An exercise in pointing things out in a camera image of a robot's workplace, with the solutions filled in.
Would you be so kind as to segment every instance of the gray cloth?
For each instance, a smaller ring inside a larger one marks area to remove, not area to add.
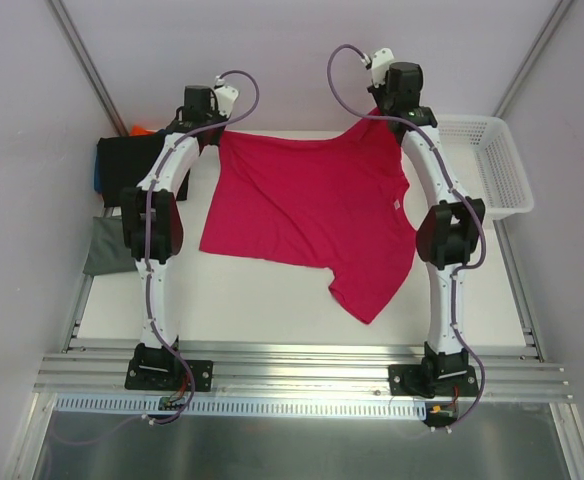
[[[92,222],[92,241],[83,273],[105,275],[108,273],[136,271],[130,250],[123,243],[121,217],[95,217]]]

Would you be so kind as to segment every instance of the metal frame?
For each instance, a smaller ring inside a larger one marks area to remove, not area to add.
[[[563,457],[573,479],[584,479],[584,434],[576,405],[550,404]]]
[[[503,97],[501,97],[498,106],[492,114],[493,116],[503,118],[508,113],[508,110],[528,79],[528,76],[575,2],[576,0],[557,0],[552,12],[550,12],[545,24],[543,24],[534,42],[532,42],[530,50],[528,50],[523,62],[521,62],[508,88],[505,89]]]
[[[83,39],[81,39],[81,35],[79,35],[79,31],[74,25],[72,21],[72,17],[68,12],[68,9],[65,6],[63,0],[46,0],[46,3],[50,7],[54,18],[59,24],[61,31],[65,35],[68,43],[70,44],[70,48],[74,52],[74,55],[77,61],[81,65],[81,69],[85,72],[90,84],[92,85],[92,89],[94,90],[94,94],[99,99],[101,106],[103,107],[103,111],[107,115],[112,127],[114,130],[121,136],[128,135],[128,129],[119,114],[116,105],[112,101],[112,97],[108,93],[108,89],[105,87],[105,83],[101,79],[101,75],[96,68],[96,65],[92,61],[92,57],[85,47],[83,43]]]
[[[120,135],[127,134],[114,102],[78,34],[63,0],[46,0],[90,80],[104,111]],[[511,107],[530,72],[575,0],[557,1],[495,111],[503,116]],[[496,222],[501,252],[526,338],[522,348],[479,348],[487,379],[484,401],[548,403],[555,420],[570,474],[584,479],[584,434],[565,369],[547,362],[533,306],[525,295],[525,280],[507,226]],[[34,386],[37,392],[27,419],[22,446],[12,459],[14,478],[30,478],[36,453],[56,401],[57,393],[133,395],[123,389],[128,360],[135,341],[78,339],[91,287],[84,277],[71,317],[63,353],[44,357]],[[215,362],[213,391],[208,397],[261,399],[352,399],[391,401],[387,366],[412,363],[423,355],[422,346],[364,347],[266,345],[226,342],[181,342],[185,358]]]

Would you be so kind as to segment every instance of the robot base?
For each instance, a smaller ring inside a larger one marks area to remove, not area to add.
[[[463,375],[431,380],[423,374],[423,366],[390,365],[390,394],[393,397],[452,397],[454,387],[459,389],[459,397],[475,398],[479,385],[473,367],[468,366]]]
[[[476,398],[479,394],[478,381],[473,367],[467,366],[463,375],[432,380],[424,373],[422,364],[418,365],[390,365],[390,393],[398,397],[454,397],[458,389],[458,397]],[[428,427],[444,428],[453,425],[458,414],[449,414],[446,411],[435,411],[433,408],[440,402],[426,403],[426,417],[423,423]]]
[[[194,376],[195,391],[212,389],[214,364],[209,360],[186,360]],[[177,391],[183,385],[185,369],[165,348],[149,348],[139,343],[128,364],[125,376],[126,390]],[[190,382],[186,388],[190,391]]]

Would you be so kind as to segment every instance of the black mounting plate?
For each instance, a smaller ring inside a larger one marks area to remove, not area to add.
[[[436,380],[427,386],[422,372],[421,364],[390,365],[388,367],[390,394],[393,397],[414,397],[414,389],[406,388],[406,385],[419,385],[419,383],[419,390],[433,388],[434,395],[437,397],[454,396],[454,387],[459,388],[459,397],[476,397],[479,394],[479,384],[473,367],[468,366],[464,375]]]
[[[194,391],[209,392],[212,389],[212,374],[214,362],[210,360],[186,360],[194,375]],[[134,368],[134,360],[130,361],[125,376],[126,390],[159,390],[175,392],[181,388],[182,376],[171,376],[160,371]],[[190,382],[186,391],[190,391]]]

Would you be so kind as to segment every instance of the black cloth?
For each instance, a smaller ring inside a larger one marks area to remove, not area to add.
[[[97,144],[97,157],[101,193],[105,207],[121,206],[121,190],[136,187],[152,169],[163,150],[165,133],[134,137],[102,138]],[[185,177],[176,196],[185,200],[188,195],[190,172]]]

